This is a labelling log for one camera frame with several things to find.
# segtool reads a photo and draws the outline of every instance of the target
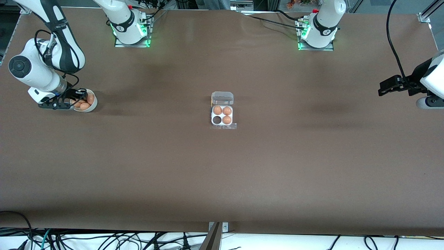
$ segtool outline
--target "teal cable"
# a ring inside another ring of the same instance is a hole
[[[45,241],[46,241],[46,237],[48,237],[49,230],[51,230],[51,228],[48,229],[48,230],[46,231],[45,235],[43,236],[42,246],[40,246],[40,250],[43,250],[43,249],[45,248]]]

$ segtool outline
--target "brown table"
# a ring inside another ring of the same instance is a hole
[[[99,105],[39,109],[0,68],[2,210],[47,228],[444,235],[443,112],[378,96],[399,73],[384,15],[345,15],[335,51],[312,52],[233,11],[170,11],[151,48],[114,48],[102,10],[64,11]],[[436,52],[431,31],[391,20],[410,73]],[[39,28],[23,16],[5,61]],[[234,94],[237,130],[211,128],[213,91]]]

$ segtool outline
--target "egg carton lid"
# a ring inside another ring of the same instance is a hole
[[[233,105],[234,95],[228,91],[214,91],[211,94],[211,104],[213,105]]]

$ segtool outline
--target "bowl of eggs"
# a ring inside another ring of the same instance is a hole
[[[233,108],[216,105],[211,109],[211,123],[215,126],[229,126],[233,123]]]
[[[74,110],[78,112],[91,112],[97,106],[97,98],[95,97],[94,92],[89,89],[86,89],[87,98],[86,100],[82,99],[76,104],[74,104]],[[75,103],[77,100],[71,100],[71,104]]]

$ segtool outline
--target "clear plastic egg carton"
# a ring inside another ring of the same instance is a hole
[[[211,94],[211,124],[216,129],[236,129],[233,122],[234,95],[231,92],[216,91]]]

